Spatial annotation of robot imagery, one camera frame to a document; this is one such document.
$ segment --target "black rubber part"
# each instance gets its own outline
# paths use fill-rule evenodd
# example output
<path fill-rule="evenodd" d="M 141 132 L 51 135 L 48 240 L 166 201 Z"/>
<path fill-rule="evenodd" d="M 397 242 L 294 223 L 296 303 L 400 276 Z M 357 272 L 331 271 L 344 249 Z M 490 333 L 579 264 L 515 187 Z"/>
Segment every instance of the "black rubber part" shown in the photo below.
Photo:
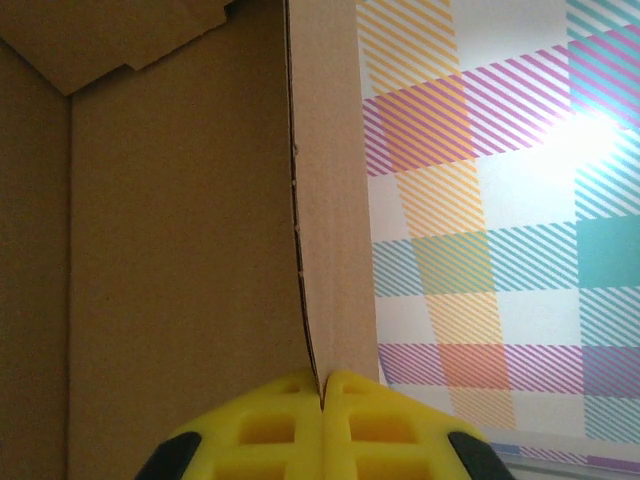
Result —
<path fill-rule="evenodd" d="M 161 443 L 135 480 L 181 480 L 201 441 L 199 433 L 186 432 Z"/>
<path fill-rule="evenodd" d="M 464 432 L 451 432 L 449 442 L 471 480 L 516 480 L 488 443 Z"/>

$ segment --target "cardboard wall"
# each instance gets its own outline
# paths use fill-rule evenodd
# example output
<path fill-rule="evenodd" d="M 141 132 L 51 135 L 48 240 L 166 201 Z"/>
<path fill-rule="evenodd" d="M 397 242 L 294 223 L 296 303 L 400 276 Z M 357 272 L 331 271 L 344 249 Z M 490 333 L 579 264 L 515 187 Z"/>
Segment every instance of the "cardboard wall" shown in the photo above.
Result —
<path fill-rule="evenodd" d="M 356 12 L 290 2 L 291 82 L 306 307 L 321 382 L 378 379 Z"/>
<path fill-rule="evenodd" d="M 73 98 L 72 480 L 132 478 L 183 422 L 309 365 L 282 8 L 238 1 Z"/>
<path fill-rule="evenodd" d="M 0 476 L 62 479 L 69 102 L 0 41 Z"/>

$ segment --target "cardboard box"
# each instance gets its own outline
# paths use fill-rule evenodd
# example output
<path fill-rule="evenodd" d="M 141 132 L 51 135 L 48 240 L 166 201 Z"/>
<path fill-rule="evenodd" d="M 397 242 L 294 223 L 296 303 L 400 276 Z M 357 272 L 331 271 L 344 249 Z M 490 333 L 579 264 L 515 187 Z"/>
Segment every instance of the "cardboard box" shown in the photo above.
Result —
<path fill-rule="evenodd" d="M 3 479 L 132 478 L 310 357 L 377 378 L 350 2 L 6 0 L 0 37 Z"/>

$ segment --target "plaid patterned paper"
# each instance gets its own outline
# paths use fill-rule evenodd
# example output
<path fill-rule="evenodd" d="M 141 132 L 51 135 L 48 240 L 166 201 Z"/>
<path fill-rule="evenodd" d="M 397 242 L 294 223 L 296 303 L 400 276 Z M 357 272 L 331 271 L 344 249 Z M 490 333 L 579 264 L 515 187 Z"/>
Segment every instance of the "plaid patterned paper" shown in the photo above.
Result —
<path fill-rule="evenodd" d="M 637 473 L 640 1 L 490 3 L 357 0 L 381 365 L 503 453 Z"/>

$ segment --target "striped pattern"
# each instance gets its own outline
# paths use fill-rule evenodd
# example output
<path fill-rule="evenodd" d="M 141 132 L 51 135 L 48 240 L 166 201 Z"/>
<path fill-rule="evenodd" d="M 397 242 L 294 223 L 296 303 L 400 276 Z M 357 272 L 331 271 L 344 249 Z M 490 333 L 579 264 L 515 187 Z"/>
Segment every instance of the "striped pattern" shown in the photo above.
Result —
<path fill-rule="evenodd" d="M 505 390 L 450 388 L 455 413 L 483 427 L 516 428 L 511 393 Z"/>
<path fill-rule="evenodd" d="M 504 345 L 439 345 L 450 387 L 509 390 Z"/>
<path fill-rule="evenodd" d="M 640 347 L 585 346 L 582 355 L 585 394 L 640 398 Z"/>
<path fill-rule="evenodd" d="M 584 393 L 580 347 L 505 345 L 513 390 Z"/>
<path fill-rule="evenodd" d="M 424 293 L 410 240 L 374 243 L 373 274 L 377 297 Z"/>
<path fill-rule="evenodd" d="M 365 100 L 363 110 L 367 131 L 382 132 L 377 141 L 386 141 L 395 171 L 474 156 L 457 77 L 378 95 Z"/>
<path fill-rule="evenodd" d="M 520 447 L 520 455 L 527 458 L 549 460 L 551 462 L 569 463 L 571 465 L 586 465 L 587 456 L 576 453 L 558 452 L 546 448 Z"/>
<path fill-rule="evenodd" d="M 625 398 L 585 398 L 587 437 L 640 444 L 640 401 Z"/>
<path fill-rule="evenodd" d="M 566 52 L 554 48 L 466 71 L 462 86 L 478 155 L 539 144 L 571 113 Z"/>
<path fill-rule="evenodd" d="M 503 343 L 496 294 L 427 295 L 438 343 Z"/>
<path fill-rule="evenodd" d="M 580 290 L 582 343 L 640 347 L 640 287 Z"/>
<path fill-rule="evenodd" d="M 601 33 L 579 23 L 593 35 L 578 36 L 567 49 L 574 107 L 599 110 L 626 127 L 637 128 L 640 126 L 640 27 L 616 28 L 616 22 L 609 21 L 609 27 L 614 30 Z"/>
<path fill-rule="evenodd" d="M 577 169 L 576 215 L 579 220 L 640 215 L 638 132 L 621 132 L 608 159 Z"/>
<path fill-rule="evenodd" d="M 567 0 L 568 33 L 571 38 L 640 23 L 638 0 Z"/>
<path fill-rule="evenodd" d="M 412 242 L 425 293 L 494 290 L 486 233 L 456 233 Z"/>
<path fill-rule="evenodd" d="M 358 34 L 377 94 L 457 72 L 448 2 L 357 0 Z"/>
<path fill-rule="evenodd" d="M 478 172 L 470 161 L 398 173 L 413 237 L 484 230 Z"/>
<path fill-rule="evenodd" d="M 393 173 L 396 169 L 391 161 L 384 128 L 378 119 L 378 107 L 374 101 L 365 100 L 364 150 L 367 159 L 367 174 L 371 177 Z"/>
<path fill-rule="evenodd" d="M 381 343 L 378 352 L 390 385 L 445 385 L 437 345 Z"/>
<path fill-rule="evenodd" d="M 578 285 L 574 223 L 490 230 L 488 238 L 497 291 Z"/>

